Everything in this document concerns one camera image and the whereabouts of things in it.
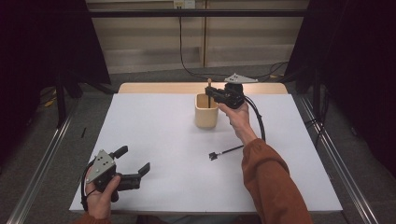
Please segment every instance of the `black cable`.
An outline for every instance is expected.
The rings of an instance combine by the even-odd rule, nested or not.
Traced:
[[[259,125],[260,125],[260,131],[262,133],[262,140],[265,141],[265,130],[264,130],[264,125],[262,123],[262,115],[260,115],[259,109],[254,104],[254,102],[249,97],[247,97],[247,96],[244,96],[244,97],[245,97],[245,101],[252,107],[254,113],[256,114],[257,120],[259,121]],[[212,153],[209,154],[209,159],[213,161],[213,160],[217,159],[219,155],[225,154],[227,152],[234,151],[234,150],[236,150],[238,148],[241,148],[241,147],[243,147],[243,145],[239,146],[239,147],[233,147],[233,148],[227,149],[227,150],[222,151],[220,153],[212,152]]]
[[[254,110],[254,113],[256,114],[257,120],[259,121],[260,125],[260,132],[262,133],[262,140],[265,141],[265,130],[264,130],[264,124],[262,123],[262,115],[259,113],[259,109],[257,109],[257,106],[253,103],[253,101],[245,96],[245,100],[248,104],[250,104],[251,108]]]
[[[329,109],[329,102],[330,102],[330,94],[328,92],[328,90],[325,90],[325,94],[323,96],[323,104],[322,104],[322,108],[320,109],[320,117],[321,117],[321,123],[319,124],[319,131],[318,131],[318,135],[317,135],[317,139],[315,141],[315,148],[318,147],[318,140],[320,138],[320,136],[323,133],[324,130],[324,125],[326,122],[326,115],[327,115],[327,111]]]
[[[186,68],[185,64],[184,64],[184,60],[183,60],[183,53],[182,53],[182,34],[181,34],[181,17],[178,18],[178,24],[179,24],[179,52],[180,52],[180,60],[181,60],[181,65],[183,66],[184,70],[186,70],[187,73],[189,73],[191,76],[193,77],[198,77],[198,78],[204,78],[205,80],[207,80],[207,77],[204,76],[219,76],[219,77],[229,77],[231,75],[228,74],[219,74],[219,73],[193,73],[192,71],[190,71],[189,69]],[[270,71],[267,74],[264,75],[260,75],[260,76],[255,76],[255,77],[250,77],[250,78],[259,78],[259,77],[267,77],[267,79],[263,80],[262,82],[267,81],[270,76],[277,71],[279,68],[281,68],[284,64],[287,64],[289,62],[282,62],[282,63],[274,63],[271,65],[270,67]]]
[[[182,53],[182,35],[181,35],[181,17],[178,18],[178,24],[179,24],[179,50],[180,50],[180,60],[181,60],[181,65],[183,66],[184,70],[186,70],[191,76],[193,77],[199,77],[199,78],[204,78],[205,80],[207,80],[207,77],[203,77],[203,76],[221,76],[221,77],[229,77],[230,75],[226,75],[226,74],[215,74],[215,73],[202,73],[202,74],[197,74],[197,73],[193,73],[192,71],[190,71],[189,69],[186,68],[186,66],[184,65],[184,61],[183,61],[183,53]]]
[[[278,69],[280,69],[284,64],[288,64],[288,63],[289,63],[289,62],[273,63],[273,64],[271,65],[271,67],[270,67],[270,71],[269,71],[267,74],[255,76],[255,77],[252,77],[252,78],[267,77],[266,80],[268,80],[268,79],[270,78],[270,76],[274,74],[274,72],[276,72]]]
[[[85,195],[85,178],[88,173],[88,170],[90,169],[90,167],[93,165],[94,162],[95,162],[95,159],[93,159],[92,161],[90,161],[90,163],[88,163],[88,165],[85,167],[84,172],[82,173],[82,177],[81,177],[81,185],[80,185],[81,204],[85,211],[88,211],[87,198],[91,194],[90,193],[88,195]]]

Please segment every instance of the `black curtain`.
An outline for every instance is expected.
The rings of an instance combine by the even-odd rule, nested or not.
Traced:
[[[70,11],[88,9],[84,0],[0,2],[1,163],[21,138],[40,91],[55,86],[59,74],[72,85],[110,83],[92,19]]]

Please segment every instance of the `brown sleeve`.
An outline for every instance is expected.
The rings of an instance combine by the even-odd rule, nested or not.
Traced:
[[[84,215],[73,222],[73,224],[111,224],[111,221],[108,219],[96,219],[91,217],[88,213],[84,213]]]
[[[261,139],[245,146],[242,171],[262,223],[312,223],[288,165]]]

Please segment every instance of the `white table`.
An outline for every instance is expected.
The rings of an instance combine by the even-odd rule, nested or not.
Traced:
[[[136,93],[114,96],[92,158],[100,149],[109,153],[126,145],[129,152],[116,160],[117,171],[136,173],[148,161],[151,170],[142,178],[140,189],[119,192],[120,199],[112,204],[113,211],[136,214],[243,214],[256,211],[242,181],[242,149],[219,156],[214,161],[208,157],[213,151],[221,152],[241,145],[228,118],[219,112],[216,128],[197,128],[193,121],[194,95],[204,92],[206,84],[186,85],[192,86],[181,91],[180,88],[185,87],[183,83],[128,84],[120,90]],[[167,93],[160,93],[160,88],[165,88]],[[291,178],[302,193],[308,210],[342,210],[295,103],[291,95],[286,94],[284,86],[256,83],[244,85],[244,88],[245,94],[263,115],[267,143],[288,164]],[[249,90],[258,92],[250,94]],[[276,94],[279,90],[283,90],[282,94]],[[260,91],[268,94],[257,94]],[[257,119],[253,112],[250,115],[250,123],[259,133]],[[70,210],[82,210],[79,189]]]

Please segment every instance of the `metal frame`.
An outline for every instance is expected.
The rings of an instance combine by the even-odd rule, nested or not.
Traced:
[[[313,106],[311,102],[306,97],[301,98],[302,104],[305,108],[305,111],[310,119],[315,119],[315,114],[313,112]],[[356,208],[358,209],[359,213],[361,214],[361,218],[365,224],[378,224],[378,220],[375,217],[375,214],[367,202],[366,198],[364,197],[361,189],[358,187],[357,183],[353,179],[352,175],[347,169],[347,166],[344,164],[343,159],[341,158],[340,154],[337,151],[332,139],[326,132],[324,127],[318,122],[314,123],[315,130],[318,134],[320,134],[320,140],[326,149],[330,159],[332,160],[332,164],[334,165],[337,173],[340,175],[341,180],[346,187],[349,196],[351,197],[353,203],[355,204]]]

